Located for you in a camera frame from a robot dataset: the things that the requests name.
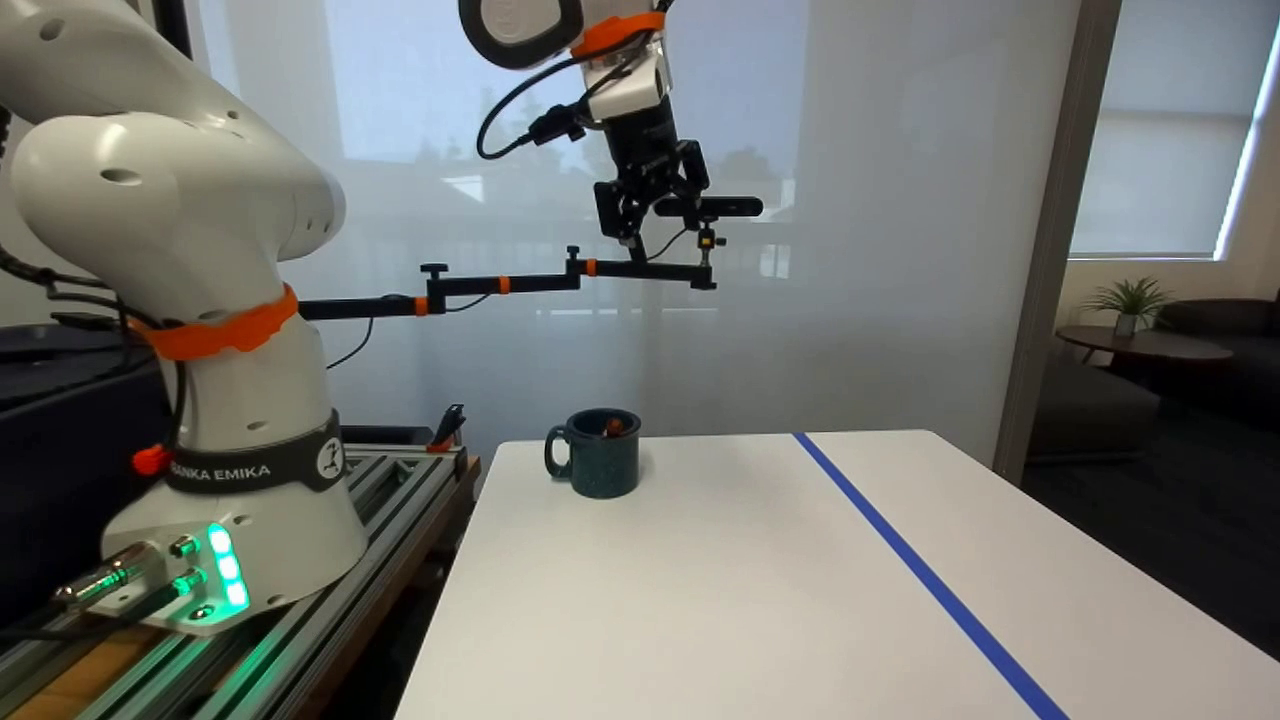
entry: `cable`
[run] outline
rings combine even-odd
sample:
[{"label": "cable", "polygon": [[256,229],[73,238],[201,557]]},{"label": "cable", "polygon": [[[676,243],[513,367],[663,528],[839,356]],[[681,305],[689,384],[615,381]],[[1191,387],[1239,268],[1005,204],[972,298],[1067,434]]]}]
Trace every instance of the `cable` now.
[{"label": "cable", "polygon": [[104,641],[122,629],[139,624],[143,617],[159,612],[166,602],[174,602],[179,592],[174,582],[159,582],[157,592],[149,592],[143,598],[137,598],[126,617],[111,617],[104,624],[92,629],[0,629],[0,641],[51,641],[51,643],[73,643],[73,641]]},{"label": "cable", "polygon": [[[537,84],[544,84],[544,79],[552,79],[552,75],[560,75],[560,72],[569,72],[569,67],[578,67],[578,63],[591,63],[591,59],[600,59],[600,55],[614,55],[614,52],[622,52],[622,48],[627,48],[627,43],[637,43],[639,39],[639,48],[651,39],[651,31],[645,31],[645,35],[627,35],[627,39],[622,39],[622,43],[614,43],[614,48],[600,48],[600,52],[588,52],[588,55],[569,55],[569,59],[560,59],[560,63],[552,63],[552,67],[544,67],[544,72],[537,72],[537,75],[530,75],[530,79],[519,79],[508,96],[499,96],[490,112],[483,112],[483,119],[479,119],[479,133],[478,133],[478,157],[479,158],[506,158],[506,157],[513,157],[515,149],[525,149],[525,145],[533,145],[537,136],[533,133],[525,133],[525,136],[515,136],[513,145],[506,145],[506,149],[483,149],[490,145],[490,127],[499,119],[499,112],[508,106],[508,104],[515,104],[525,91],[533,91]],[[622,67],[614,67],[606,79],[598,79],[574,106],[552,106],[549,114],[557,114],[557,123],[569,114],[569,112],[580,112],[608,79],[615,79],[622,75]]]},{"label": "cable", "polygon": [[681,229],[659,252],[651,252],[648,264],[663,261],[681,234],[689,234],[689,229]]},{"label": "cable", "polygon": [[462,315],[462,310],[471,310],[471,307],[479,307],[490,298],[490,291],[483,294],[478,294],[471,305],[466,305],[466,307],[447,307],[447,315]]},{"label": "cable", "polygon": [[525,145],[533,140],[530,133],[525,133],[525,136],[515,136],[513,145],[506,145],[506,149],[490,152],[490,149],[483,149],[490,127],[495,123],[495,114],[499,114],[508,104],[515,104],[515,99],[519,99],[525,91],[533,91],[537,84],[544,84],[544,79],[552,79],[552,75],[569,72],[574,63],[580,63],[580,59],[560,59],[560,63],[552,63],[552,67],[544,67],[544,72],[537,72],[537,75],[519,79],[506,99],[495,99],[495,104],[483,112],[483,119],[479,119],[479,133],[478,133],[478,157],[479,157],[479,158],[506,158],[506,157],[513,157],[515,149],[525,149]]},{"label": "cable", "polygon": [[588,112],[591,96],[600,96],[600,89],[632,75],[632,72],[637,72],[637,59],[645,59],[645,52],[648,52],[648,39],[651,39],[651,31],[637,35],[632,55],[622,59],[614,72],[606,72],[574,106],[591,119],[591,112]]},{"label": "cable", "polygon": [[35,264],[13,257],[7,248],[0,248],[0,273],[7,273],[15,280],[28,280],[28,285],[43,285],[43,286],[51,286],[51,285],[107,286],[107,285],[88,280],[88,276],[65,276],[58,268],[35,268]]},{"label": "cable", "polygon": [[369,346],[369,340],[371,340],[371,325],[375,325],[375,315],[365,318],[359,342],[355,342],[347,356],[331,360],[327,367],[345,367],[347,360],[355,360],[355,356]]}]

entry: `blue tape line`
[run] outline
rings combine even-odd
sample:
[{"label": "blue tape line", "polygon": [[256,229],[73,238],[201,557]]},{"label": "blue tape line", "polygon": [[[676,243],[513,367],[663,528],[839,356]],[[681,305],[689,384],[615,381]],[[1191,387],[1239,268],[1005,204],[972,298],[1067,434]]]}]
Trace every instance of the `blue tape line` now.
[{"label": "blue tape line", "polygon": [[878,512],[878,502],[814,445],[798,432],[802,449],[834,475],[857,512],[885,535],[885,543],[918,573],[932,598],[961,624],[961,631],[991,659],[1008,687],[1042,716],[1064,720],[1067,713],[1008,657],[985,619],[926,562],[926,557]]}]

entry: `window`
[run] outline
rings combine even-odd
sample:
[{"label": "window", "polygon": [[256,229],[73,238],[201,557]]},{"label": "window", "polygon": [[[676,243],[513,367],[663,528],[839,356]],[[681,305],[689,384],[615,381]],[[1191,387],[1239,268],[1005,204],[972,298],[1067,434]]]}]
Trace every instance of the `window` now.
[{"label": "window", "polygon": [[1280,0],[1125,0],[1078,257],[1223,261],[1275,75]]}]

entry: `green led light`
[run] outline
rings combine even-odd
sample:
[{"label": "green led light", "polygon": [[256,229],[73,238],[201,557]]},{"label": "green led light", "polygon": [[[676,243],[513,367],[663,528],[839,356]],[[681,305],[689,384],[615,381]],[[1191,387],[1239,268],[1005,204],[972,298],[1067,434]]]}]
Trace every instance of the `green led light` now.
[{"label": "green led light", "polygon": [[213,522],[213,528],[208,528],[208,548],[222,552],[222,557],[234,552],[234,533],[226,533],[226,528]]},{"label": "green led light", "polygon": [[230,582],[230,602],[243,609],[247,602],[247,589],[243,582]]},{"label": "green led light", "polygon": [[222,557],[222,560],[215,560],[215,573],[226,573],[226,579],[242,579],[236,557]]}]

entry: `black mug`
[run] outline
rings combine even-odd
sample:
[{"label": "black mug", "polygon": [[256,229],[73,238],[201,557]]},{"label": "black mug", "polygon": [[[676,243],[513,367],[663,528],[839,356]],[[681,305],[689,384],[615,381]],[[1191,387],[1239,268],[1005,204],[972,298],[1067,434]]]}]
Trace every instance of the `black mug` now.
[{"label": "black mug", "polygon": [[[569,445],[569,465],[557,465],[557,438]],[[588,408],[549,432],[544,465],[580,496],[627,496],[639,485],[639,414],[625,408]]]}]

